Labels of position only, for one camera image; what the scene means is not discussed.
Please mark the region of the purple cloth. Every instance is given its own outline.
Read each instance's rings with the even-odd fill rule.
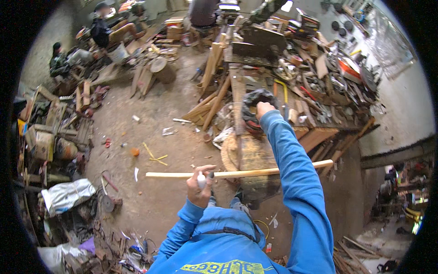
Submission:
[[[93,253],[93,255],[96,255],[96,247],[94,246],[94,236],[91,237],[90,239],[86,240],[85,242],[81,243],[80,246],[78,246],[79,249],[85,249],[91,253]]]

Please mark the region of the red tool handle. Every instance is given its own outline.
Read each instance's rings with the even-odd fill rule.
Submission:
[[[105,174],[102,174],[102,176],[105,178],[105,180],[108,182],[108,184],[110,184],[113,189],[117,192],[119,192],[119,189],[113,184],[113,182],[111,182],[110,178],[108,178],[108,176],[106,176]]]
[[[307,91],[306,88],[304,88],[303,86],[300,86],[300,89],[302,89],[303,91],[305,91],[307,93],[308,96],[310,96],[310,98],[312,98],[312,100],[316,101],[315,97],[313,97],[310,92]]]

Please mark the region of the window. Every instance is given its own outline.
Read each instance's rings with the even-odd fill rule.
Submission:
[[[282,10],[282,11],[285,11],[285,12],[289,12],[289,11],[290,11],[290,8],[292,7],[292,4],[293,4],[292,1],[287,1],[286,4],[284,4],[284,5],[281,7],[281,10]]]

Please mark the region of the wire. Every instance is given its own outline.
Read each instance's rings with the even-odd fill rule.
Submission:
[[[269,236],[269,226],[264,221],[261,221],[261,220],[254,220],[254,222],[261,222],[262,224],[264,224],[266,226],[266,228],[268,229],[268,233],[266,234],[265,239],[268,239],[268,236]]]

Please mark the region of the seated man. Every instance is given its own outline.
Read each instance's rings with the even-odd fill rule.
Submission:
[[[125,18],[119,18],[112,24],[105,22],[105,16],[110,14],[111,8],[105,2],[100,2],[94,9],[95,18],[91,25],[91,36],[99,47],[108,47],[123,41],[126,33],[130,33],[134,39],[142,37],[145,32],[137,33],[134,23],[127,24]]]
[[[216,5],[220,0],[193,0],[189,6],[189,18],[194,27],[214,26],[218,16]]]
[[[53,55],[50,59],[50,76],[56,77],[61,75],[66,78],[70,73],[70,68],[81,63],[83,65],[93,61],[93,54],[89,51],[78,49],[70,57],[68,53],[63,53],[60,42],[53,44]]]
[[[293,220],[290,256],[283,267],[262,251],[266,240],[236,196],[231,208],[210,196],[215,166],[198,167],[187,180],[187,200],[162,242],[148,273],[335,273],[333,234],[318,174],[292,127],[269,103],[257,104],[257,119],[280,169],[283,203]],[[207,175],[203,189],[199,172]]]

